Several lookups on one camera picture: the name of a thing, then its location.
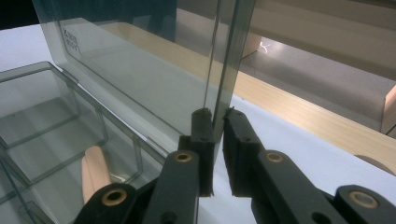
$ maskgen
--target white countertop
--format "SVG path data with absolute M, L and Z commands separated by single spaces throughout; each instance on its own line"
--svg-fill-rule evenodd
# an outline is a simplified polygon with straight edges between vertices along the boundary
M 0 71 L 43 61 L 53 63 L 39 25 L 0 31 L 0 43 Z M 361 185 L 396 204 L 395 176 L 237 96 L 231 105 L 247 115 L 267 149 L 288 154 L 319 189 L 334 194 L 340 186 Z M 250 199 L 231 195 L 221 149 L 214 191 L 215 197 L 200 198 L 198 223 L 255 223 Z

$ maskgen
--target white table surface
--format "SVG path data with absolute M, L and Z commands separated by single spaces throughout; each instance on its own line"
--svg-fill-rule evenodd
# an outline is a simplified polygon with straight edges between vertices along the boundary
M 53 63 L 39 25 L 0 31 L 0 71 L 43 61 Z M 317 188 L 334 194 L 340 186 L 360 185 L 396 204 L 395 176 L 238 96 L 231 105 L 247 115 L 266 148 L 288 154 Z M 198 223 L 255 223 L 250 199 L 231 195 L 221 150 L 215 165 L 214 191 L 215 197 L 200 199 Z

